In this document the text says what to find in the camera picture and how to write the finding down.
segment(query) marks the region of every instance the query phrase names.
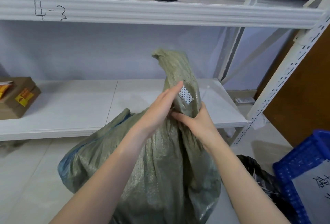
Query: right hand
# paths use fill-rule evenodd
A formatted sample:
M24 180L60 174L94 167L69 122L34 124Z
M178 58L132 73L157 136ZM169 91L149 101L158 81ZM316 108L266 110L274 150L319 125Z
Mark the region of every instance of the right hand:
M210 153L212 147L221 138L218 130L214 126L204 102L195 118L191 118L181 113L172 112L172 117L184 123L192 133L200 140L206 151Z

